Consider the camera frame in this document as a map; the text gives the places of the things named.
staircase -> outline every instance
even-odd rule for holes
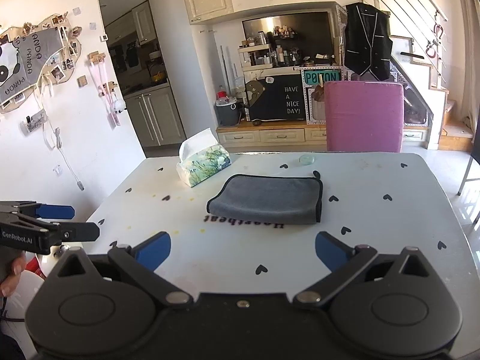
[[[409,87],[414,89],[417,97],[421,98],[421,102],[429,111],[430,136],[427,148],[467,150],[464,141],[456,145],[458,139],[452,138],[466,138],[471,134],[471,130],[461,122],[452,120],[446,125],[443,121],[449,93],[443,86],[445,81],[442,77],[444,67],[442,54],[445,51],[442,43],[445,35],[442,24],[448,20],[445,13],[433,0],[363,0],[363,2],[390,15],[392,63],[405,76]]]

pink chair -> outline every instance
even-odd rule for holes
[[[394,82],[325,83],[327,150],[400,152],[403,87]]]

gray towel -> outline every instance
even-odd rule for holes
[[[233,175],[207,203],[207,212],[246,221],[309,225],[320,222],[323,184],[316,177]]]

tile floor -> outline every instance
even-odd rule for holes
[[[464,151],[426,150],[416,146],[406,146],[402,151],[417,153],[428,164],[452,204],[480,271],[480,223],[472,226],[480,210],[480,180],[465,183],[462,194],[457,195],[470,155]],[[469,179],[474,178],[480,178],[480,166],[476,161],[469,174]]]

table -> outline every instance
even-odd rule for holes
[[[370,244],[382,254],[416,246],[462,309],[452,356],[478,350],[477,269],[452,207],[423,159],[407,153],[317,153],[314,164],[302,166],[300,155],[233,154],[231,166],[193,188],[179,179],[176,157],[146,159],[91,216],[100,224],[100,237],[85,248],[105,253],[114,241],[134,246],[165,231],[171,251],[155,272],[195,298],[199,292],[285,292],[291,299],[330,273],[315,253],[320,231],[351,246]],[[207,201],[233,174],[312,176],[314,170],[323,181],[321,223],[246,224],[206,212]],[[342,227],[351,232],[342,235]],[[256,274],[260,265],[268,271]]]

